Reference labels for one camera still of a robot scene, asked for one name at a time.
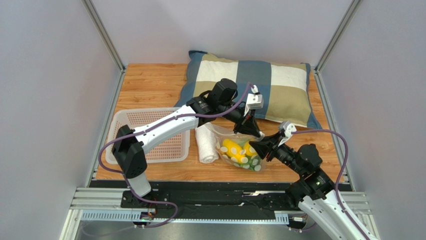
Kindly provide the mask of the clear zip top bag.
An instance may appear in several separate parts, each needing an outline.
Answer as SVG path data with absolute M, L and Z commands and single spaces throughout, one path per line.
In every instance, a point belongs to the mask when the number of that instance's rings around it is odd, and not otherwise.
M 203 163 L 223 160 L 229 165 L 248 171 L 263 170 L 263 159 L 250 145 L 251 141 L 258 140 L 256 137 L 234 133 L 228 128 L 207 123 L 198 129 L 197 139 L 206 143 L 202 148 L 206 152 L 200 154 L 200 161 Z

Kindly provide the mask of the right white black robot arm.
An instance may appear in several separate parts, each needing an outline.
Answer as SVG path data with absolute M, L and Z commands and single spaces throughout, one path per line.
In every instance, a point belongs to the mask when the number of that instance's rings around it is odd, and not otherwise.
M 333 240 L 376 240 L 349 208 L 337 184 L 321 169 L 323 160 L 316 145 L 304 144 L 294 150 L 280 144 L 282 139 L 276 133 L 249 144 L 262 159 L 277 159 L 299 175 L 285 190 L 285 203 L 305 212 Z

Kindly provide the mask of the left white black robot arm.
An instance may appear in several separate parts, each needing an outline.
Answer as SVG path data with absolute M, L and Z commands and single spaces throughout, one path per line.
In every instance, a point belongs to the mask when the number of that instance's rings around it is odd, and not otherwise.
M 178 110 L 155 122 L 135 129 L 122 126 L 109 145 L 131 193 L 142 201 L 151 192 L 145 174 L 148 167 L 146 155 L 180 133 L 223 117 L 234 123 L 234 132 L 261 137 L 255 120 L 255 110 L 264 106 L 260 90 L 249 82 L 239 100 L 235 101 L 237 96 L 237 84 L 223 78 L 211 90 L 191 98 Z

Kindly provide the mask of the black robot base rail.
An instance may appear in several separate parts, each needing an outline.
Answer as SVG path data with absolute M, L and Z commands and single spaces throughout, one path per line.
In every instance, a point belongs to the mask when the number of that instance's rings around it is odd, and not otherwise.
M 155 182 L 137 199 L 123 184 L 80 188 L 71 206 L 87 220 L 131 222 L 138 228 L 168 223 L 291 224 L 302 210 L 285 202 L 292 183 Z

